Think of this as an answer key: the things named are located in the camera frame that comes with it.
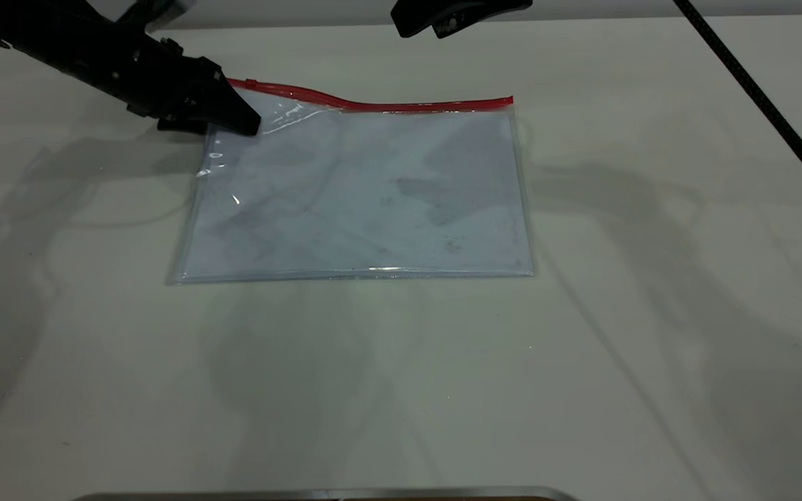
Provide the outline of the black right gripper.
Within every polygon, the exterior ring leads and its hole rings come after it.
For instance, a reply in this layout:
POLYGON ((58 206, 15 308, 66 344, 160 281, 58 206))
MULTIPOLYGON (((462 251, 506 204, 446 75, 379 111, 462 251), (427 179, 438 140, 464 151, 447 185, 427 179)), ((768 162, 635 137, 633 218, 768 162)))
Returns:
POLYGON ((450 37, 484 20, 532 5, 533 1, 455 1, 442 12, 441 1, 395 1, 389 15, 401 38, 413 37, 435 22, 436 37, 450 37))

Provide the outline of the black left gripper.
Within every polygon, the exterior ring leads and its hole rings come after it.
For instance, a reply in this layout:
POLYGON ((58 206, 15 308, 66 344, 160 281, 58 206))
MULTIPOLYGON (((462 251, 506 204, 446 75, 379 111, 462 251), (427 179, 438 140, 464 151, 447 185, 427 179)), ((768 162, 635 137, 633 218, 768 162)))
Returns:
POLYGON ((121 100, 135 114, 160 118, 162 132, 206 134, 210 124, 200 121, 206 118, 233 133, 257 136, 261 124, 219 65, 185 56, 171 39, 121 42, 121 100))

